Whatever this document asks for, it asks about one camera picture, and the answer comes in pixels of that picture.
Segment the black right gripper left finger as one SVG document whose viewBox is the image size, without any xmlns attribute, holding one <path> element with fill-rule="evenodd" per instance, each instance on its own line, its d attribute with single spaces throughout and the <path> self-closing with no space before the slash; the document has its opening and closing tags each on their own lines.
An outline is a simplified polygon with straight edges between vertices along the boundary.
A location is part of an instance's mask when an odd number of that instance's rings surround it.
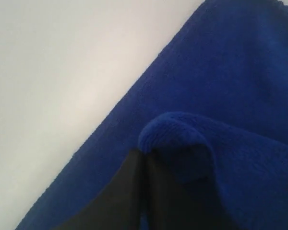
<svg viewBox="0 0 288 230">
<path fill-rule="evenodd" d="M 144 155 L 132 150 L 104 189 L 56 230 L 138 230 Z"/>
</svg>

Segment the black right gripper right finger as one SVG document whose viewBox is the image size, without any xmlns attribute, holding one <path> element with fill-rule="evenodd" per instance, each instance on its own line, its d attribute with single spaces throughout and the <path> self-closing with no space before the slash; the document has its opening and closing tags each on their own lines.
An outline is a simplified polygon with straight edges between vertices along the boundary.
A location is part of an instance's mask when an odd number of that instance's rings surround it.
<svg viewBox="0 0 288 230">
<path fill-rule="evenodd" d="M 144 156 L 144 215 L 148 230 L 205 230 L 203 209 L 179 184 L 157 151 Z"/>
</svg>

